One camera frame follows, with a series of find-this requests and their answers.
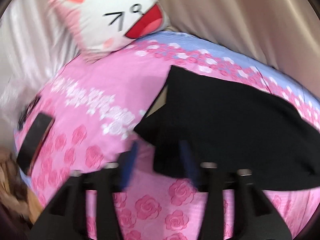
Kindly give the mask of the black pants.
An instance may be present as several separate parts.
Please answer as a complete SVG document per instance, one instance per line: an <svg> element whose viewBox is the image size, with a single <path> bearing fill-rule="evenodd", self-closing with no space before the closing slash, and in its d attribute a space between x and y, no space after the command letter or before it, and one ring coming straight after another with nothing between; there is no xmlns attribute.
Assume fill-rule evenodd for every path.
<svg viewBox="0 0 320 240"><path fill-rule="evenodd" d="M135 132L155 148L156 172L183 178L180 142L218 169L249 169L263 190L319 187L319 131L286 100L254 87L172 66Z"/></svg>

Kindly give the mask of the pink rose bed sheet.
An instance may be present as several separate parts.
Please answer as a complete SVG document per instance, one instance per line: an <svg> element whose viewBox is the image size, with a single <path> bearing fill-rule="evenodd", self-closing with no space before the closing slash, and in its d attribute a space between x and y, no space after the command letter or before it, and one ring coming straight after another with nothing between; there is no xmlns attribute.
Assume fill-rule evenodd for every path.
<svg viewBox="0 0 320 240"><path fill-rule="evenodd" d="M93 63L80 56L40 90L40 100L16 133L20 147L38 113L54 117L28 186L45 206L72 170L98 170L135 139L141 120L171 65L251 85L290 101L315 126L319 103L298 83L245 55L183 33L159 32ZM126 239L196 239L206 195L185 179L157 175L153 149L141 143L129 187L115 195Z"/></svg>

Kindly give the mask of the silver satin curtain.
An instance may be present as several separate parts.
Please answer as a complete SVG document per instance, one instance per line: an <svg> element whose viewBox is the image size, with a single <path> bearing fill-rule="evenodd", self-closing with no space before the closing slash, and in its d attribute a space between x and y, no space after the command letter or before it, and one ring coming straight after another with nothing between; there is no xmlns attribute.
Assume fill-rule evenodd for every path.
<svg viewBox="0 0 320 240"><path fill-rule="evenodd" d="M48 0L11 0L1 16L1 144L40 88L78 53Z"/></svg>

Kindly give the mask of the beige curtain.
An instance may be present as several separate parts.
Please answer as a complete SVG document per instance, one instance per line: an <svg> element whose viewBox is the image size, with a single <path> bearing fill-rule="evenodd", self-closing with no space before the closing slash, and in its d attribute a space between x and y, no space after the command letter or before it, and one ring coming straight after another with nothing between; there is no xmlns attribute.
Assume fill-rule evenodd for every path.
<svg viewBox="0 0 320 240"><path fill-rule="evenodd" d="M247 55L319 94L319 0L159 0L176 31Z"/></svg>

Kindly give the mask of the black smartphone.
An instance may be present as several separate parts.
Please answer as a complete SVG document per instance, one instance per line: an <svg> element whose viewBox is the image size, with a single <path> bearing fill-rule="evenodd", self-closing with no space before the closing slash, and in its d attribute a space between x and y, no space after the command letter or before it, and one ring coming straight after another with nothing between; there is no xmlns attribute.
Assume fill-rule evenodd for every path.
<svg viewBox="0 0 320 240"><path fill-rule="evenodd" d="M31 175L34 163L54 121L52 116L40 112L26 133L16 159L17 165L26 176Z"/></svg>

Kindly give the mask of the brown furry item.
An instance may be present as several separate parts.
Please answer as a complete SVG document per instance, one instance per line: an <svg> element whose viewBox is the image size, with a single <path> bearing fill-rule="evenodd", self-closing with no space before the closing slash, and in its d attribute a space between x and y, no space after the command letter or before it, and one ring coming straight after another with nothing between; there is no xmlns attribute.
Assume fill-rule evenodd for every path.
<svg viewBox="0 0 320 240"><path fill-rule="evenodd" d="M35 223L43 211L38 197L22 180L13 154L1 147L1 204L10 214Z"/></svg>

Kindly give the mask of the white cat face pillow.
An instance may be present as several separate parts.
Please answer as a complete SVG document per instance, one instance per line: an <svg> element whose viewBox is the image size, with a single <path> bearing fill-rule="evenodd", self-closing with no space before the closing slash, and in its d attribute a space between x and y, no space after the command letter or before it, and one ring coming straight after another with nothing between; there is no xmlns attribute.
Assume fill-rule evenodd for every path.
<svg viewBox="0 0 320 240"><path fill-rule="evenodd" d="M49 0L49 5L90 63L170 24L158 0Z"/></svg>

